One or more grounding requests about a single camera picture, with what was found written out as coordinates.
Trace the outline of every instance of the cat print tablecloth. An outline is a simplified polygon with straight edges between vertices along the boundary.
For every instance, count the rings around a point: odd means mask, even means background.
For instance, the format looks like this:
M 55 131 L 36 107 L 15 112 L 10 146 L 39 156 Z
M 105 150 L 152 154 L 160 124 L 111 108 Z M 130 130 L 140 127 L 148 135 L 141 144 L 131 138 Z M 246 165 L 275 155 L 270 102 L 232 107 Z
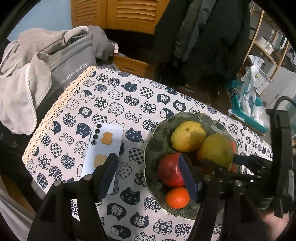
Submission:
M 241 155 L 272 158 L 258 135 L 217 110 L 157 82 L 96 69 L 76 89 L 27 163 L 47 192 L 55 180 L 79 180 L 91 131 L 97 121 L 124 127 L 114 191 L 97 204 L 107 235 L 131 241 L 184 241 L 194 221 L 160 208 L 144 181 L 144 148 L 162 120 L 180 111 L 202 112 L 221 122 L 236 140 Z M 245 167 L 243 173 L 250 173 Z M 72 214 L 79 219 L 76 200 Z M 223 211 L 217 215 L 212 240 L 219 237 Z

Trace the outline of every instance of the towel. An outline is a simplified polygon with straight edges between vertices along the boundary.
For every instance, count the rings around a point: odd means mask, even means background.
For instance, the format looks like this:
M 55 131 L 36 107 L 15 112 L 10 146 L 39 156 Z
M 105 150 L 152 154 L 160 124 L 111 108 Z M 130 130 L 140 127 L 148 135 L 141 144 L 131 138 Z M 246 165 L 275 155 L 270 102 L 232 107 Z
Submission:
M 96 35 L 92 43 L 94 55 L 109 56 L 113 49 L 104 31 L 98 26 L 91 29 Z M 88 32 L 87 26 L 61 31 L 31 28 L 8 44 L 0 64 L 0 121 L 4 126 L 15 134 L 34 132 L 36 109 L 52 85 L 49 67 L 39 59 L 38 52 L 54 53 L 64 47 L 64 41 L 53 42 L 64 37 L 67 43 L 71 37 Z

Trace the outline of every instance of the yellow pear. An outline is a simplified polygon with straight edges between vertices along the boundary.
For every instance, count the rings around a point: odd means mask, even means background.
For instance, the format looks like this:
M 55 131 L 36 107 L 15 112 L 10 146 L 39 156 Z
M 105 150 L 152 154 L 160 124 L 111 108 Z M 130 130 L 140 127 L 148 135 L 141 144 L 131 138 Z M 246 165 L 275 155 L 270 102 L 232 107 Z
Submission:
M 233 158 L 231 143 L 221 134 L 208 136 L 197 152 L 199 161 L 203 161 L 205 158 L 229 168 Z
M 172 133 L 172 146 L 179 152 L 191 152 L 198 150 L 206 136 L 203 126 L 194 121 L 181 123 Z

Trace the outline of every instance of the wooden shelf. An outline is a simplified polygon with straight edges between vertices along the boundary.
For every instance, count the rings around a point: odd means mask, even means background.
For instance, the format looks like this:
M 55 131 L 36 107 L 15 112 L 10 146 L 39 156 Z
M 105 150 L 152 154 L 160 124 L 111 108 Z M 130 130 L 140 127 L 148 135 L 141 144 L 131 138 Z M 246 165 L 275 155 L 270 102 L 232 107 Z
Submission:
M 255 40 L 254 44 L 257 45 L 257 47 L 273 62 L 273 64 L 278 67 L 278 64 L 276 61 L 270 56 L 269 53 L 266 52 L 266 50 Z
M 256 14 L 259 15 L 259 21 L 258 21 L 258 24 L 257 24 L 257 27 L 256 28 L 253 28 L 253 27 L 250 27 L 251 30 L 255 31 L 254 35 L 253 35 L 253 38 L 251 39 L 251 43 L 250 43 L 250 47 L 249 47 L 249 50 L 247 51 L 247 54 L 245 56 L 245 59 L 244 59 L 244 62 L 246 61 L 246 59 L 248 58 L 248 55 L 253 47 L 253 45 L 255 44 L 270 60 L 271 62 L 276 66 L 276 69 L 274 70 L 273 74 L 270 76 L 270 80 L 272 81 L 272 79 L 274 78 L 276 72 L 279 70 L 283 60 L 284 60 L 284 57 L 287 53 L 287 50 L 288 50 L 288 47 L 289 47 L 289 42 L 287 41 L 286 42 L 286 45 L 285 45 L 285 51 L 283 53 L 283 56 L 280 57 L 280 61 L 277 63 L 271 56 L 270 54 L 268 54 L 266 52 L 266 50 L 256 41 L 256 37 L 258 35 L 258 32 L 259 32 L 259 29 L 260 29 L 260 26 L 261 26 L 261 23 L 262 23 L 262 20 L 264 20 L 275 32 L 274 32 L 274 35 L 272 37 L 272 41 L 274 40 L 274 38 L 276 37 L 277 34 L 281 34 L 283 35 L 282 31 L 280 30 L 280 28 L 277 26 L 277 24 L 271 19 L 271 17 L 269 17 L 267 15 L 266 12 L 263 11 L 263 9 L 261 10 L 256 10 L 255 11 L 255 3 L 252 5 L 252 8 L 250 10 L 250 14 L 252 14 L 253 12 L 255 12 Z
M 255 13 L 257 13 L 259 16 L 261 15 L 261 10 L 256 10 L 254 11 Z M 271 17 L 269 17 L 267 15 L 266 12 L 264 12 L 263 15 L 263 20 L 276 32 L 278 32 L 279 34 L 283 35 L 283 32 L 281 31 L 281 29 L 278 27 L 278 25 L 272 20 Z

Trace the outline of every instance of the wooden cabinet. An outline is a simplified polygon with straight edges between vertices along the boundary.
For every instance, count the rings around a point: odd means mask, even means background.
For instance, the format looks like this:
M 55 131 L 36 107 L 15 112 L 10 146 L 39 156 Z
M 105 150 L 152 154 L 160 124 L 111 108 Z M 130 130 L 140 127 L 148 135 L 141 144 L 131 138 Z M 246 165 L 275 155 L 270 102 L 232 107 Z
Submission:
M 71 0 L 72 24 L 154 34 L 168 3 L 169 0 Z
M 71 0 L 73 28 L 95 25 L 107 28 L 107 0 Z

